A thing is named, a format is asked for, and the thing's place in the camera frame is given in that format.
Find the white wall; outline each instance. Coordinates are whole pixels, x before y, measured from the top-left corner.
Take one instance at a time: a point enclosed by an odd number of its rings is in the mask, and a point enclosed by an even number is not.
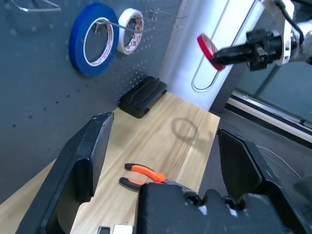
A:
[[[217,48],[230,46],[233,42],[244,43],[246,31],[253,29],[263,11],[260,2],[254,2],[255,0],[183,2],[180,14],[189,17],[177,21],[177,24],[182,26],[174,29],[160,74],[161,80],[168,84],[170,92],[203,109],[210,109],[232,67],[217,73],[206,59],[201,63],[203,54],[197,44],[197,36],[206,33]],[[208,86],[214,77],[217,77],[208,91],[198,93],[191,86],[194,76],[198,88]]]

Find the pegboard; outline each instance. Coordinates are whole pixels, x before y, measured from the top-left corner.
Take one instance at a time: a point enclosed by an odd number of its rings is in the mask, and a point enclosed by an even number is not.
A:
[[[9,0],[0,7],[0,203],[55,159],[93,115],[114,110],[119,98],[146,76],[158,77],[176,21],[160,13],[155,14],[156,23],[145,20],[144,29],[151,30],[143,33],[135,52],[116,52],[100,76],[88,78],[72,67],[68,43],[76,17],[95,1],[51,1],[62,11],[26,13]],[[46,6],[40,0],[16,2],[29,8]],[[150,18],[151,9],[177,15],[181,0],[100,2],[118,17],[134,8]],[[102,27],[88,35],[88,59],[104,49],[105,31]]]

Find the tape roll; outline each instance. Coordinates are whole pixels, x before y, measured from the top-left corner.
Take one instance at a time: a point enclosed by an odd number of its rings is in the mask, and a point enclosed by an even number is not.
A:
[[[85,42],[92,26],[98,20],[108,20],[118,23],[113,9],[102,3],[87,6],[77,17],[69,40],[69,56],[72,65],[87,76],[97,76],[102,73],[114,58],[118,45],[119,29],[107,23],[107,43],[101,56],[95,61],[89,61],[85,53]]]
[[[206,34],[201,34],[197,38],[197,42],[199,44],[199,47],[201,48],[202,52],[206,56],[206,58],[209,60],[212,66],[215,67],[218,71],[222,71],[225,66],[221,64],[212,63],[211,60],[213,58],[213,55],[218,52],[218,49],[216,48],[215,44],[211,41],[211,39]]]
[[[127,27],[128,23],[132,19],[134,19],[136,22],[135,30],[143,31],[144,29],[143,15],[140,11],[136,9],[128,8],[124,10],[121,16],[119,17],[118,22],[120,25]],[[125,37],[125,29],[119,28],[119,41],[118,41],[117,50],[125,55],[129,55],[133,53],[133,51],[139,45],[141,38],[142,38],[142,33],[133,33],[132,39],[127,45],[124,44],[124,37]]]

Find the pliers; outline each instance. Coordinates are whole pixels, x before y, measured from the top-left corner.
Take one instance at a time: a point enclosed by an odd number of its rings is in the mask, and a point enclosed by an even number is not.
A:
[[[178,186],[180,186],[180,188],[185,193],[186,192],[196,193],[194,190],[189,189],[189,188],[183,186],[182,184],[179,184],[179,183],[177,183],[175,181],[168,180],[164,173],[155,172],[155,171],[153,171],[152,169],[150,169],[150,168],[148,168],[146,166],[143,166],[143,165],[140,165],[140,164],[135,164],[135,163],[126,163],[125,164],[125,169],[127,171],[142,173],[143,175],[151,178],[154,181],[154,183],[178,185]],[[144,184],[144,182],[136,181],[136,180],[133,180],[133,179],[128,179],[128,178],[125,178],[125,177],[120,178],[119,182],[122,185],[126,186],[127,188],[130,188],[130,189],[133,189],[133,190],[136,190],[136,191],[139,191],[141,185]]]

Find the wooden surface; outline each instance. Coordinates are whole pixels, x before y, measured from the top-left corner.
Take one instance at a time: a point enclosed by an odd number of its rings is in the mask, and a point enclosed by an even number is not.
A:
[[[198,191],[219,117],[166,93],[146,117],[120,109],[115,120],[95,197],[80,206],[71,233],[96,234],[99,226],[133,225],[137,193],[119,185],[120,177],[149,181],[126,172],[125,163],[139,163],[163,172]],[[15,233],[53,163],[0,205],[0,233]]]

